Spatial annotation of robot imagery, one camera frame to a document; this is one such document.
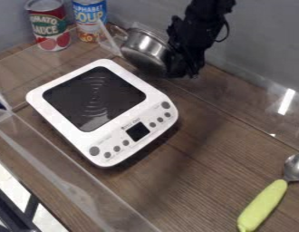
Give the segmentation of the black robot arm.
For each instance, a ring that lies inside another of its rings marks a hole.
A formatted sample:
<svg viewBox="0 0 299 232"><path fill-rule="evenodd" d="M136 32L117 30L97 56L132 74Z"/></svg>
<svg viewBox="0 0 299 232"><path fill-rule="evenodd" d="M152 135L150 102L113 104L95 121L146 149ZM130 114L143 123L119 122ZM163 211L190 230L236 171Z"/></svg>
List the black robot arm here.
<svg viewBox="0 0 299 232"><path fill-rule="evenodd" d="M192 0L186 17L172 16L167 28L168 44L175 56L167 71L171 78L195 78L206 65L206 51L230 36L227 14L236 0Z"/></svg>

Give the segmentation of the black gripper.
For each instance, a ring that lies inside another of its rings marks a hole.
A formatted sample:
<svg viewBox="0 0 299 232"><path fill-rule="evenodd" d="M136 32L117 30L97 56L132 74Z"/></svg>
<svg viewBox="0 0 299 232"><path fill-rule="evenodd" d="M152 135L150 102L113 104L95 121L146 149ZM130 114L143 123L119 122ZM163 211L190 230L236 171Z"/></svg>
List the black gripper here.
<svg viewBox="0 0 299 232"><path fill-rule="evenodd" d="M214 43L223 42L218 39L223 27L228 27L224 14L214 14L212 18L200 19L192 15L182 19L178 15L172 17L168 25L168 43L175 51L168 54L167 76L170 78L195 78L206 63L206 51Z"/></svg>

